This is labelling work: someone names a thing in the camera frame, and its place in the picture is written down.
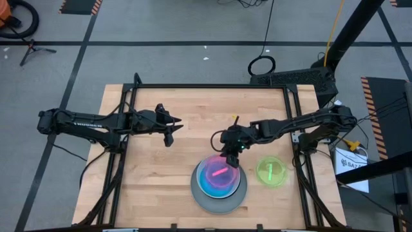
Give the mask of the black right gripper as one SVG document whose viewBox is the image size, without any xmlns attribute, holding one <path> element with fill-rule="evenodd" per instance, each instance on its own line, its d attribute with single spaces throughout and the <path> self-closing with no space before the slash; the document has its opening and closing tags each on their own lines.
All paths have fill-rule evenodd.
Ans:
<svg viewBox="0 0 412 232">
<path fill-rule="evenodd" d="M 234 124 L 223 130 L 220 142 L 223 144 L 221 156 L 226 157 L 226 163 L 234 168 L 239 167 L 238 156 L 247 148 L 249 136 L 244 133 L 246 127 L 238 125 L 239 116 L 234 119 Z"/>
</svg>

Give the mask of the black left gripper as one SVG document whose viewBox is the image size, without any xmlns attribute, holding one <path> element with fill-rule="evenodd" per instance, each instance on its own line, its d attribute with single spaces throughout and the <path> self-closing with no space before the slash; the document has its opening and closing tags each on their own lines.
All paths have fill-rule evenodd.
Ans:
<svg viewBox="0 0 412 232">
<path fill-rule="evenodd" d="M 173 142 L 172 134 L 183 127 L 175 125 L 181 119 L 172 117 L 163 104 L 157 104 L 154 111 L 142 110 L 138 112 L 138 134 L 160 133 L 164 135 L 164 144 L 170 147 Z"/>
</svg>

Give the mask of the large grey plastic plate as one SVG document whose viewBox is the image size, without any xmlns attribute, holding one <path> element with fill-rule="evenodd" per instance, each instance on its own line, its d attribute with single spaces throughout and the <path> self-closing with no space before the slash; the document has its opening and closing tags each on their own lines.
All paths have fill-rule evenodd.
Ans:
<svg viewBox="0 0 412 232">
<path fill-rule="evenodd" d="M 244 201 L 247 195 L 247 177 L 242 167 L 239 167 L 240 182 L 239 186 L 232 195 L 226 198 L 212 198 L 206 195 L 202 190 L 197 180 L 198 164 L 191 176 L 191 193 L 196 203 L 212 214 L 224 215 L 233 212 Z"/>
</svg>

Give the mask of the yellow clamp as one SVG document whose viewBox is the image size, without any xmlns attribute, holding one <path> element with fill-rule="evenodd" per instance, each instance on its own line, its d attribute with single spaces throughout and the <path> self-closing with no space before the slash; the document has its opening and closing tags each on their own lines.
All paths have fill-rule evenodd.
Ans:
<svg viewBox="0 0 412 232">
<path fill-rule="evenodd" d="M 353 142 L 353 141 L 344 139 L 344 142 L 350 151 L 355 151 L 361 145 L 359 141 Z"/>
</svg>

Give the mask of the black horizontal beam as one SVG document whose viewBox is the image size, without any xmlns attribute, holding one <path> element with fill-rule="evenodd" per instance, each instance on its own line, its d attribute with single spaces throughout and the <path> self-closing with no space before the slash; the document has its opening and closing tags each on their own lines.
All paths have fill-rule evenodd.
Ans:
<svg viewBox="0 0 412 232">
<path fill-rule="evenodd" d="M 351 184 L 363 180 L 374 179 L 375 177 L 389 175 L 401 171 L 404 168 L 412 168 L 412 160 L 383 160 L 338 174 L 336 179 L 343 184 Z"/>
</svg>

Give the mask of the black tripod stand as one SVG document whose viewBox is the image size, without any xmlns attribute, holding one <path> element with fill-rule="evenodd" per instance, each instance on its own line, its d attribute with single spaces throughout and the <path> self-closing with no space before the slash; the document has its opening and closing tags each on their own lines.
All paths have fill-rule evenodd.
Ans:
<svg viewBox="0 0 412 232">
<path fill-rule="evenodd" d="M 56 53 L 56 50 L 52 50 L 49 48 L 43 48 L 40 46 L 35 45 L 35 40 L 31 39 L 30 42 L 28 43 L 28 49 L 24 55 L 24 57 L 22 58 L 22 61 L 19 63 L 19 66 L 24 66 L 24 64 L 26 63 L 26 60 L 28 58 L 28 56 L 30 54 L 33 54 L 35 52 L 40 52 L 40 51 L 44 51 L 44 52 L 50 52 L 50 53 Z"/>
</svg>

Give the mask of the hazard striped black platform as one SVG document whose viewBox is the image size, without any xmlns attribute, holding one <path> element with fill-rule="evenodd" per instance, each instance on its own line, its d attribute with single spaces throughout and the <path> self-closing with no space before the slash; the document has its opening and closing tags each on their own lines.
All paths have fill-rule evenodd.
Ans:
<svg viewBox="0 0 412 232">
<path fill-rule="evenodd" d="M 361 77 L 368 109 L 365 121 L 371 123 L 379 159 L 385 160 L 412 151 L 412 121 L 401 79 Z"/>
</svg>

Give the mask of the black diagonal pole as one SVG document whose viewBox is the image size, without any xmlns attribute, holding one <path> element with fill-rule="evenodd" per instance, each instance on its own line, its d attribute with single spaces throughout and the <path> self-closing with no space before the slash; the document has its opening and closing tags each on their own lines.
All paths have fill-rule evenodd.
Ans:
<svg viewBox="0 0 412 232">
<path fill-rule="evenodd" d="M 327 55 L 323 58 L 326 67 L 333 71 L 338 63 L 355 42 L 371 18 L 378 11 L 384 0 L 360 0 L 358 6 L 338 34 Z"/>
</svg>

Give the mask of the orange vacuum cleaner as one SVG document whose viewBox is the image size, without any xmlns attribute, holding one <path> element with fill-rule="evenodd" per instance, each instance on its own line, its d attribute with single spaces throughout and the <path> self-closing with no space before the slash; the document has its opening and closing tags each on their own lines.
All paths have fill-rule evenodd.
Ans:
<svg viewBox="0 0 412 232">
<path fill-rule="evenodd" d="M 11 16 L 11 9 L 8 1 L 0 0 L 0 28 L 5 25 L 5 21 L 9 16 Z"/>
</svg>

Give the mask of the black aluminium table frame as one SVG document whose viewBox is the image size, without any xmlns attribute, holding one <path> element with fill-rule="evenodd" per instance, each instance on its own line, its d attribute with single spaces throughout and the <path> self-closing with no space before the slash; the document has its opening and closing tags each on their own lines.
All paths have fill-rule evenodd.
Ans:
<svg viewBox="0 0 412 232">
<path fill-rule="evenodd" d="M 97 218 L 99 224 L 135 227 L 152 231 L 195 229 L 219 232 L 226 229 L 304 229 L 326 225 L 310 196 L 301 187 L 293 167 L 291 137 L 244 151 L 240 163 L 248 180 L 242 205 L 232 213 L 216 215 L 203 210 L 190 191 L 194 167 L 212 155 L 219 144 L 216 131 L 261 119 L 286 119 L 318 109 L 311 85 L 294 88 L 247 84 L 144 84 L 136 94 L 135 107 L 153 109 L 162 103 L 183 127 L 166 148 L 161 135 L 131 137 L 125 156 L 122 181 L 108 198 Z M 255 168 L 264 157 L 276 157 L 287 168 L 283 185 L 271 188 L 257 179 Z"/>
</svg>

